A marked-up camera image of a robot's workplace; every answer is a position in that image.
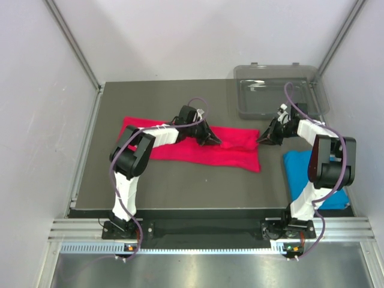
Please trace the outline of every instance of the dark gray table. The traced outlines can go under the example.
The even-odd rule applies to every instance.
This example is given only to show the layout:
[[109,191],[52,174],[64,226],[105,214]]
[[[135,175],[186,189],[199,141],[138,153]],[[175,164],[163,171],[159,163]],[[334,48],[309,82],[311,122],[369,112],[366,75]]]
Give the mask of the dark gray table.
[[[255,128],[262,133],[270,120],[241,119],[236,111],[234,80],[109,82],[101,99],[76,209],[111,209],[115,195],[108,178],[109,154],[125,116],[171,120],[193,97],[209,102],[210,125]],[[194,107],[204,109],[195,102]],[[151,160],[141,176],[138,208],[283,208],[289,202],[282,155],[310,149],[299,138],[282,147],[259,146],[261,173]]]

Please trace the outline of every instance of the transparent plastic container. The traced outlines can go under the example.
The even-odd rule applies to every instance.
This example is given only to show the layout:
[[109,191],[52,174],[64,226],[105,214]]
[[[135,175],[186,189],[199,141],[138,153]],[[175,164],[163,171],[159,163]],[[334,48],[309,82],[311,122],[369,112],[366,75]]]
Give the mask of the transparent plastic container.
[[240,65],[234,76],[238,92],[238,112],[242,119],[271,119],[281,104],[288,102],[284,85],[292,82],[292,100],[306,103],[308,115],[318,117],[329,112],[329,104],[317,69],[293,65]]

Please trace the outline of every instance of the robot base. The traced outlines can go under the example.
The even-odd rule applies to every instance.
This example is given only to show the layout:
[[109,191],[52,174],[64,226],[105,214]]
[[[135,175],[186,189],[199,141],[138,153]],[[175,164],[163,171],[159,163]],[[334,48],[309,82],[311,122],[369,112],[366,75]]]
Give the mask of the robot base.
[[298,239],[300,240],[300,232],[303,232],[305,239],[316,239],[313,222],[309,221],[306,229],[288,230],[287,227],[281,225],[281,220],[265,220],[261,222],[262,235],[265,240],[279,239]]

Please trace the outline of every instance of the cable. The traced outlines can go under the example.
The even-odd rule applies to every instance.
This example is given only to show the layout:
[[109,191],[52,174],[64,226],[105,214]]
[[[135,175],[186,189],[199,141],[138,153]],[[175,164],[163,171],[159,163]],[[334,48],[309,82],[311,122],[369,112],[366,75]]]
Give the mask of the cable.
[[127,215],[134,221],[134,223],[136,224],[136,226],[139,228],[139,241],[137,243],[137,247],[136,249],[133,251],[133,254],[131,254],[130,257],[127,258],[127,261],[133,259],[137,252],[140,250],[140,246],[143,242],[143,229],[140,225],[140,223],[138,222],[138,220],[128,211],[128,209],[125,207],[124,203],[122,202],[121,200],[121,195],[120,195],[120,192],[116,186],[116,182],[115,182],[115,174],[114,174],[114,171],[113,171],[113,168],[114,166],[116,165],[116,162],[117,162],[117,159],[120,157],[120,155],[123,153],[123,151],[128,147],[128,145],[132,142],[132,140],[138,136],[140,133],[144,132],[144,131],[148,131],[148,130],[154,130],[154,129],[159,129],[159,128],[162,128],[162,129],[168,129],[168,128],[187,128],[187,127],[191,127],[191,126],[195,126],[195,125],[198,125],[200,124],[201,122],[203,122],[206,117],[208,116],[208,113],[209,113],[209,106],[208,106],[208,103],[203,99],[203,98],[200,98],[200,97],[195,97],[195,98],[192,98],[189,102],[188,102],[188,105],[194,101],[194,100],[200,100],[202,102],[205,103],[206,105],[206,112],[204,113],[204,116],[198,120],[197,122],[194,122],[194,123],[191,123],[191,124],[184,124],[184,125],[169,125],[169,126],[155,126],[155,127],[146,127],[146,128],[142,128],[140,130],[138,130],[136,133],[134,133],[126,142],[125,144],[121,147],[121,149],[117,152],[116,156],[113,158],[110,166],[109,166],[109,178],[110,178],[110,181],[112,183],[112,186],[113,186],[113,189],[115,191],[115,194],[117,196],[117,198],[119,199],[119,203],[121,205],[121,208],[125,211],[125,213],[127,213]]
[[[288,86],[291,86],[292,87],[292,93],[289,94],[287,92],[287,87]],[[318,124],[315,120],[311,119],[307,114],[305,114],[298,106],[296,106],[294,104],[294,102],[292,101],[292,94],[293,94],[293,89],[294,89],[294,86],[293,86],[293,83],[292,82],[287,82],[285,85],[284,85],[284,93],[288,99],[288,102],[291,104],[291,106],[293,108],[296,109],[297,112],[299,112],[305,119],[311,121],[312,123],[315,123],[316,125],[319,125],[320,127],[322,128],[325,128],[333,133],[336,134],[336,136],[340,139],[340,142],[341,142],[341,148],[342,148],[342,153],[343,153],[343,160],[341,162],[341,172],[340,172],[340,176],[339,178],[337,179],[337,182],[335,184],[335,186],[332,188],[331,192],[329,192],[326,196],[320,198],[320,199],[317,199],[317,200],[314,200],[312,201],[312,205],[314,207],[314,213],[322,220],[322,223],[323,223],[323,227],[322,227],[322,231],[319,235],[319,237],[316,239],[316,241],[313,243],[313,245],[306,251],[304,252],[301,256],[299,256],[298,258],[303,258],[304,256],[308,255],[308,253],[318,245],[318,243],[320,242],[320,240],[323,238],[324,236],[324,233],[325,233],[325,219],[324,217],[317,211],[316,209],[316,203],[319,203],[319,202],[322,202],[322,201],[325,201],[326,199],[330,198],[336,191],[337,191],[337,188],[340,186],[341,182],[343,181],[343,178],[344,178],[344,174],[346,172],[346,168],[347,168],[347,147],[346,147],[346,142],[344,140],[344,138],[342,137],[342,135],[336,131],[335,129],[331,128],[331,127],[328,127],[324,124]]]

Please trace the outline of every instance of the metal corner post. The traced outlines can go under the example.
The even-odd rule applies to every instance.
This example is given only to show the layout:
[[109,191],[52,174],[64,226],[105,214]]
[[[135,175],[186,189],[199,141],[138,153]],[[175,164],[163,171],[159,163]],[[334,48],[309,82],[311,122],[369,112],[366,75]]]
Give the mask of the metal corner post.
[[73,53],[75,54],[77,60],[79,61],[80,65],[83,67],[85,73],[87,74],[89,80],[91,81],[92,85],[95,87],[95,89],[100,92],[101,85],[98,82],[94,72],[92,71],[91,67],[89,66],[87,60],[84,57],[83,52],[81,51],[78,43],[76,42],[75,38],[73,37],[67,23],[65,22],[63,16],[61,15],[59,8],[57,7],[54,0],[43,0],[44,3],[47,5],[47,8],[52,13],[52,16],[56,20],[57,24],[59,25],[60,30],[62,31],[64,37],[67,39],[69,45],[72,48]]
[[344,21],[339,32],[337,33],[335,40],[333,41],[331,47],[329,48],[327,54],[324,57],[322,63],[320,64],[319,73],[321,76],[324,74],[329,63],[331,62],[332,58],[336,54],[337,49],[340,47],[341,43],[345,39],[347,33],[349,32],[350,28],[352,27],[352,24],[355,22],[357,16],[361,12],[361,10],[364,7],[364,4],[366,2],[367,2],[367,0],[356,0],[356,2],[354,3],[352,9],[350,10],[350,12],[347,16],[347,19]]

